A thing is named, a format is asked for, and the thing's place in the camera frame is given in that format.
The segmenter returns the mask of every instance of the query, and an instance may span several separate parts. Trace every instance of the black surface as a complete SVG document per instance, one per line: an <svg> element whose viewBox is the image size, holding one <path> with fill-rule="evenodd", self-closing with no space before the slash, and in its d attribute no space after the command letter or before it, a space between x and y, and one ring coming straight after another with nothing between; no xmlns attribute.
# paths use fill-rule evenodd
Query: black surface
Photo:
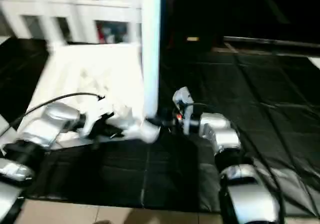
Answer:
<svg viewBox="0 0 320 224"><path fill-rule="evenodd" d="M320 121L314 113L320 111L316 99L320 70L302 58L240 57L242 68L262 99L259 102L232 56L171 51L161 57L159 106L172 106L174 91L188 86L196 102L214 105L217 112L250 135L276 170L284 188L287 215L314 215L301 180L308 184L320 208ZM303 170L300 177L295 174L266 111ZM47 156L28 196L86 204L217 212L220 186L214 161L206 141L196 136L172 135L163 129L151 145L123 141L101 144L98 149L82 146L55 151ZM268 180L266 171L260 170Z"/></svg>
<svg viewBox="0 0 320 224"><path fill-rule="evenodd" d="M319 44L319 20L310 18L317 6L317 0L167 0L169 10L161 17L170 37L164 40L202 50L224 36Z"/></svg>
<svg viewBox="0 0 320 224"><path fill-rule="evenodd" d="M10 38L0 45L1 115L15 120L29 105L48 52L43 40Z"/></svg>

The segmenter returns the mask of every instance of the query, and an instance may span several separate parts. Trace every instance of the object on shelf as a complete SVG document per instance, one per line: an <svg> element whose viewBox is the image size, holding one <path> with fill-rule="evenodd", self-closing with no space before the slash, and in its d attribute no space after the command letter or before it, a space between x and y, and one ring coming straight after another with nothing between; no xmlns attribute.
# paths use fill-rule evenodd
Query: object on shelf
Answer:
<svg viewBox="0 0 320 224"><path fill-rule="evenodd" d="M119 44L128 43L127 23L112 21L96 21L99 43Z"/></svg>

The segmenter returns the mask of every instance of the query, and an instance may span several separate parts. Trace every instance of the white pole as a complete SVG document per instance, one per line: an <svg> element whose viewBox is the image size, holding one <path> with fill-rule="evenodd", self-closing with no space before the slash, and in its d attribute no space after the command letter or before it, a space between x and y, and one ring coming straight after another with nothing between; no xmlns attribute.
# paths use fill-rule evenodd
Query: white pole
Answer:
<svg viewBox="0 0 320 224"><path fill-rule="evenodd" d="M34 4L40 13L40 26L49 50L54 51L56 47L65 45L57 20L52 18L51 8L47 0L34 0Z"/></svg>
<svg viewBox="0 0 320 224"><path fill-rule="evenodd" d="M153 117L158 107L161 0L141 0L144 111Z"/></svg>

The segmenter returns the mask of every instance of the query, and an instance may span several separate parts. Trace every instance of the red light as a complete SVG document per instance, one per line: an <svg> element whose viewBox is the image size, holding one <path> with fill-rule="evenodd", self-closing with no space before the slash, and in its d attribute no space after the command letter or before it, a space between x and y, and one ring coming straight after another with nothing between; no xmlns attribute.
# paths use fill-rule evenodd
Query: red light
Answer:
<svg viewBox="0 0 320 224"><path fill-rule="evenodd" d="M178 114L178 115L176 115L176 118L177 118L178 120L182 120L182 115L181 115L181 114Z"/></svg>

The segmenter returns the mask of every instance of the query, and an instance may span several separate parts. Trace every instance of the white vertical bar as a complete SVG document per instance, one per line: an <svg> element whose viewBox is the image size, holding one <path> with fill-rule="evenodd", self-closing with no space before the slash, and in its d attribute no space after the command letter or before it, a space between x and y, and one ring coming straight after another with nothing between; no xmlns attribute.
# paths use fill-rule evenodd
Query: white vertical bar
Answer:
<svg viewBox="0 0 320 224"><path fill-rule="evenodd" d="M144 111L153 117L158 109L161 0L141 0Z"/></svg>
<svg viewBox="0 0 320 224"><path fill-rule="evenodd" d="M130 23L128 23L129 40L138 42L138 0L130 0Z"/></svg>
<svg viewBox="0 0 320 224"><path fill-rule="evenodd" d="M59 28L58 22L52 18L50 5L47 0L34 0L35 8L40 13L40 26L43 30L44 37L48 41L47 45L51 50L55 47L65 45L63 35Z"/></svg>
<svg viewBox="0 0 320 224"><path fill-rule="evenodd" d="M31 33L23 21L23 17L19 15L20 13L16 10L16 6L12 5L10 1L0 1L0 3L2 5L3 14L17 38L31 39Z"/></svg>

